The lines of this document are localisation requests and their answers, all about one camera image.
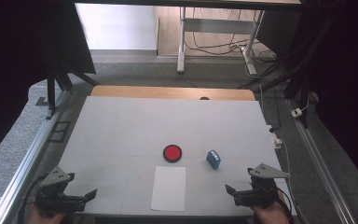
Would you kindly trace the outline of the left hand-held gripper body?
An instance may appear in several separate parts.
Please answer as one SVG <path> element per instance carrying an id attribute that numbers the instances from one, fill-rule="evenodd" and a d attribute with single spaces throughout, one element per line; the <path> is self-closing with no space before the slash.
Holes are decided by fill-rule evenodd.
<path id="1" fill-rule="evenodd" d="M 39 186 L 35 196 L 35 206 L 48 216 L 57 213 L 83 212 L 87 202 L 86 197 L 69 196 L 64 193 L 74 178 L 74 173 L 67 174 L 59 166 L 53 168 Z"/>

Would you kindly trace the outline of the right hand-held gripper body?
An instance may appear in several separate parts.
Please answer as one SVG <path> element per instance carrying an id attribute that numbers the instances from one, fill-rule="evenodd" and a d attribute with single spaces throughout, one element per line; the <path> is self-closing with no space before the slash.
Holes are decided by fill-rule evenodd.
<path id="1" fill-rule="evenodd" d="M 290 174 L 274 167 L 260 163 L 255 168 L 249 168 L 251 177 L 251 190 L 233 190 L 234 203 L 237 206 L 262 206 L 270 207 L 279 199 L 276 178 L 289 178 Z"/>

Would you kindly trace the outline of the blue stamp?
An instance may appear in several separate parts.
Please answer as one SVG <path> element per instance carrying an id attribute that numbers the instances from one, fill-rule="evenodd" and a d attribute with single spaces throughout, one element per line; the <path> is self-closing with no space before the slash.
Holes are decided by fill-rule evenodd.
<path id="1" fill-rule="evenodd" d="M 214 150 L 210 150 L 207 153 L 206 160 L 214 170 L 219 167 L 221 162 L 219 155 Z"/>

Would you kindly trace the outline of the round red ink pad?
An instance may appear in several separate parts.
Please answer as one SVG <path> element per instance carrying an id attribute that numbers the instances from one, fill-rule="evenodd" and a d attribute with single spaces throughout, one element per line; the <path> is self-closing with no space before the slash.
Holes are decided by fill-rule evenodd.
<path id="1" fill-rule="evenodd" d="M 182 158 L 182 149 L 177 145 L 168 145 L 163 149 L 163 158 L 170 163 L 178 162 Z"/>

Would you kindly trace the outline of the person's left hand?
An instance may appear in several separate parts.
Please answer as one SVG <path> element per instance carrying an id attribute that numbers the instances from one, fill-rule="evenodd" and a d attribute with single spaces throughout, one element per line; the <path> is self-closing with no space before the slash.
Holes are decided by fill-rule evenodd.
<path id="1" fill-rule="evenodd" d="M 35 205 L 32 205 L 31 210 L 25 219 L 25 224 L 61 224 L 65 216 L 65 213 L 58 213 L 54 217 L 48 217 Z"/>

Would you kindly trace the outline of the person's right hand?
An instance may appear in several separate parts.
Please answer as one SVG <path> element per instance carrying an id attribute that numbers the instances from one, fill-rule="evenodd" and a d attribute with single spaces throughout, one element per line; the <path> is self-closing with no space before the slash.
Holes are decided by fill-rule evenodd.
<path id="1" fill-rule="evenodd" d="M 252 206 L 261 224 L 289 224 L 285 207 L 274 202 L 270 207 Z"/>

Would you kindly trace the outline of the white power strip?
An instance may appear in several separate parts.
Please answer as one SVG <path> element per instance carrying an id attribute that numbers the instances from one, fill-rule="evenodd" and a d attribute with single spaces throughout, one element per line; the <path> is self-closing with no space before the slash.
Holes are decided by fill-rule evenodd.
<path id="1" fill-rule="evenodd" d="M 282 147 L 282 140 L 277 137 L 275 131 L 276 129 L 273 128 L 271 125 L 267 126 L 268 132 L 270 134 L 271 143 L 275 149 L 279 149 Z"/>

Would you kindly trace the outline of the white paper sheet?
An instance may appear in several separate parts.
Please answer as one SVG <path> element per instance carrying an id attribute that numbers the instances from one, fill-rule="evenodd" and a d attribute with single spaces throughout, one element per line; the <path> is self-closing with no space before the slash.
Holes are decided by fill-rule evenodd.
<path id="1" fill-rule="evenodd" d="M 186 168 L 157 166 L 151 209 L 184 212 L 186 204 Z"/>

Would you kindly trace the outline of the black floor socket plate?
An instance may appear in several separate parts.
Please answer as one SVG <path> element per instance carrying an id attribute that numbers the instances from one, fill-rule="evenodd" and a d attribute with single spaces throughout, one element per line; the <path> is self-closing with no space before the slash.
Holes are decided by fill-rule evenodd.
<path id="1" fill-rule="evenodd" d="M 58 121 L 50 132 L 49 142 L 62 143 L 69 131 L 70 121 Z"/>

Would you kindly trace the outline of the large white table mat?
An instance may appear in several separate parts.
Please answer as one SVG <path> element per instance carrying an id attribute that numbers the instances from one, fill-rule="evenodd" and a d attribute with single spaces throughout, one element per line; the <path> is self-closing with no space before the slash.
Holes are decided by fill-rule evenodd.
<path id="1" fill-rule="evenodd" d="M 163 149 L 177 145 L 170 163 Z M 206 156 L 221 162 L 213 169 Z M 251 187 L 247 170 L 280 166 L 256 101 L 143 99 L 90 96 L 59 163 L 75 179 L 69 195 L 97 189 L 86 213 L 102 216 L 234 217 L 252 211 L 226 192 Z M 151 209 L 157 166 L 186 168 L 184 212 Z"/>

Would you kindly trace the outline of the black tripod stand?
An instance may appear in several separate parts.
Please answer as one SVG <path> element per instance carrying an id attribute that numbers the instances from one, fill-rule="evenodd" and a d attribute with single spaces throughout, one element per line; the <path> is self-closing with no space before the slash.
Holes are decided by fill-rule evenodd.
<path id="1" fill-rule="evenodd" d="M 56 112 L 56 85 L 58 85 L 62 91 L 70 91 L 73 88 L 73 83 L 69 78 L 70 74 L 79 77 L 92 87 L 98 85 L 98 82 L 87 76 L 86 72 L 82 72 L 79 68 L 75 68 L 69 63 L 58 63 L 55 61 L 44 62 L 41 70 L 47 80 L 47 119 L 51 119 Z"/>

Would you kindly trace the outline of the black metal stand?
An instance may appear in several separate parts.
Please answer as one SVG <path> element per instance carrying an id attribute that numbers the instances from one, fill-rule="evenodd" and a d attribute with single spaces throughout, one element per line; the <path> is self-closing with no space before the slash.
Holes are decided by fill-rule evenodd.
<path id="1" fill-rule="evenodd" d="M 283 92 L 286 99 L 293 99 L 300 91 L 300 106 L 303 107 L 303 116 L 300 121 L 307 124 L 306 103 L 310 90 L 310 64 L 315 59 L 315 53 L 320 48 L 332 23 L 333 16 L 330 13 L 316 10 L 313 12 L 272 12 L 263 14 L 261 28 L 258 30 L 260 41 L 270 49 L 275 49 L 278 56 L 269 60 L 271 66 L 260 76 L 240 85 L 245 89 L 256 81 L 267 77 L 279 67 L 284 67 L 284 73 L 255 89 L 260 93 L 276 87 L 278 84 L 289 80 L 289 84 Z"/>

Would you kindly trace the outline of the black curtain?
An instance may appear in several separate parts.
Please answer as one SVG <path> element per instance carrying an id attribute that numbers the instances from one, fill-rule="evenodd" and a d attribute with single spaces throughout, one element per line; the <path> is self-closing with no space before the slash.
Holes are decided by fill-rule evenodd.
<path id="1" fill-rule="evenodd" d="M 316 113 L 358 170 L 358 0 L 300 0 L 269 7 L 262 40 L 297 71 L 285 90 L 319 97 Z"/>
<path id="2" fill-rule="evenodd" d="M 0 0 L 0 143 L 56 70 L 95 72 L 75 0 Z"/>

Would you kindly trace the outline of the aluminium floor rail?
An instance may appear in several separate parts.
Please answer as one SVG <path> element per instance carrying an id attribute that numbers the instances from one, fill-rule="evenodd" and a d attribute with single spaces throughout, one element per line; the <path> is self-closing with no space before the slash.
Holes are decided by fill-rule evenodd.
<path id="1" fill-rule="evenodd" d="M 294 108 L 284 100 L 284 111 Z M 288 181 L 296 210 L 305 224 L 356 224 L 357 220 L 328 168 L 310 130 L 290 114 L 282 135 L 287 149 Z"/>
<path id="2" fill-rule="evenodd" d="M 38 124 L 38 132 L 33 139 L 31 145 L 25 151 L 23 158 L 16 168 L 10 182 L 2 196 L 0 196 L 0 224 L 4 224 L 9 214 L 14 211 L 13 205 L 16 199 L 21 194 L 21 189 L 31 173 L 34 163 L 45 143 L 48 141 L 48 136 L 53 129 L 59 116 L 62 114 L 67 101 L 70 98 L 71 92 L 63 91 L 57 100 L 57 108 L 51 115 L 46 115 Z"/>

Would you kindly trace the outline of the white desk frame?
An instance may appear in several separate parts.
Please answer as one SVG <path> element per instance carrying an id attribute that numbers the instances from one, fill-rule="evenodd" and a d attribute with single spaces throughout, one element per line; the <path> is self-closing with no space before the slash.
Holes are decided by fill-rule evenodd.
<path id="1" fill-rule="evenodd" d="M 251 58 L 252 46 L 262 21 L 264 11 L 255 10 L 251 21 L 219 20 L 188 18 L 186 7 L 180 7 L 180 43 L 177 56 L 177 72 L 183 74 L 185 71 L 185 35 L 191 33 L 248 35 L 249 39 L 245 47 L 240 47 L 241 55 L 245 60 L 245 68 L 250 76 L 256 75 L 255 66 Z"/>

